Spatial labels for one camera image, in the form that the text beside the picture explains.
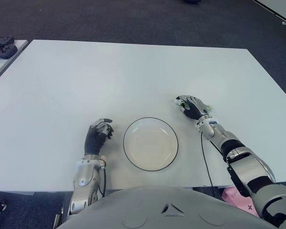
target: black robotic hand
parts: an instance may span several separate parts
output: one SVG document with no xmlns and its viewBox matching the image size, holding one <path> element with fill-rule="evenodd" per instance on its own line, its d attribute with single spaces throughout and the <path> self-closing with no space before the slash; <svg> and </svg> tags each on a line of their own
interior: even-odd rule
<svg viewBox="0 0 286 229">
<path fill-rule="evenodd" d="M 99 119 L 89 127 L 85 140 L 85 155 L 99 155 L 106 138 L 111 139 L 113 128 L 108 124 L 112 120 Z"/>
<path fill-rule="evenodd" d="M 175 103 L 180 106 L 180 110 L 186 116 L 194 120 L 208 114 L 205 104 L 196 97 L 181 95 L 176 98 Z"/>
</svg>

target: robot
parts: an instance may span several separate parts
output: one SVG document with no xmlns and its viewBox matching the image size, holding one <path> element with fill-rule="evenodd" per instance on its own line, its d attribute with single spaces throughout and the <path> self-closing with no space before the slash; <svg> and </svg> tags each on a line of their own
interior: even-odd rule
<svg viewBox="0 0 286 229">
<path fill-rule="evenodd" d="M 233 183 L 242 196 L 252 198 L 259 218 L 185 188 L 136 187 L 98 200 L 100 170 L 106 167 L 99 152 L 113 132 L 112 120 L 100 119 L 89 127 L 60 229 L 286 229 L 286 186 L 276 184 L 268 165 L 219 125 L 200 99 L 182 95 L 175 102 L 223 156 Z"/>
</svg>

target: pink object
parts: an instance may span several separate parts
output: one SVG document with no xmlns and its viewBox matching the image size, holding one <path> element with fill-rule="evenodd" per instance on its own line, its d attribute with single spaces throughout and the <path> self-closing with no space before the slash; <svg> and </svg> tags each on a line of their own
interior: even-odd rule
<svg viewBox="0 0 286 229">
<path fill-rule="evenodd" d="M 226 187 L 221 198 L 228 204 L 258 217 L 250 197 L 243 197 L 235 187 Z"/>
</svg>

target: robotic hand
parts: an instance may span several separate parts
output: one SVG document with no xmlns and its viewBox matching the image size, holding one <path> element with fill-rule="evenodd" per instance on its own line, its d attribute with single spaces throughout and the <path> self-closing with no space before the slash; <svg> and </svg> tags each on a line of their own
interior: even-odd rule
<svg viewBox="0 0 286 229">
<path fill-rule="evenodd" d="M 286 186 L 275 184 L 269 166 L 234 134 L 225 131 L 200 99 L 182 95 L 175 103 L 196 121 L 196 128 L 221 153 L 236 188 L 242 196 L 252 198 L 259 216 L 276 227 L 286 228 Z"/>
<path fill-rule="evenodd" d="M 113 128 L 108 124 L 111 122 L 111 119 L 99 119 L 89 127 L 84 157 L 77 164 L 78 171 L 73 181 L 74 193 L 70 201 L 67 220 L 98 200 L 99 170 L 104 169 L 105 174 L 106 167 L 105 157 L 100 157 L 99 153 L 106 138 L 111 139 Z"/>
</svg>

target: black cable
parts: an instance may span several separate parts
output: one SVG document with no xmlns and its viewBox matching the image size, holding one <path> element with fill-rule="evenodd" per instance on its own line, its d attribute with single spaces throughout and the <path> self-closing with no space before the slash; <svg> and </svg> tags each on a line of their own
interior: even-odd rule
<svg viewBox="0 0 286 229">
<path fill-rule="evenodd" d="M 106 192 L 106 170 L 104 168 L 104 188 L 103 188 L 103 197 L 105 196 Z"/>
<path fill-rule="evenodd" d="M 202 132 L 201 132 L 201 149 L 202 149 L 202 154 L 204 155 L 204 146 L 202 144 Z M 205 156 L 204 156 L 204 162 L 205 162 L 205 166 L 206 166 L 206 171 L 208 172 L 208 176 L 209 176 L 209 179 L 210 179 L 210 182 L 211 182 L 213 197 L 215 197 L 214 187 L 213 187 L 213 183 L 212 183 L 211 176 L 210 176 L 210 173 L 209 173 L 208 164 L 206 163 Z"/>
<path fill-rule="evenodd" d="M 222 152 L 220 152 L 220 150 L 219 149 L 217 149 L 217 147 L 214 145 L 214 143 L 213 142 L 211 142 L 210 141 L 210 143 L 212 143 L 212 145 L 214 146 L 214 148 L 221 154 L 221 155 L 223 155 L 223 153 Z"/>
<path fill-rule="evenodd" d="M 103 169 L 103 170 L 104 170 L 104 187 L 103 187 L 103 192 L 101 191 L 101 188 L 99 186 L 99 191 L 100 191 L 102 197 L 105 196 L 105 192 L 106 192 L 106 170 L 105 169 Z"/>
</svg>

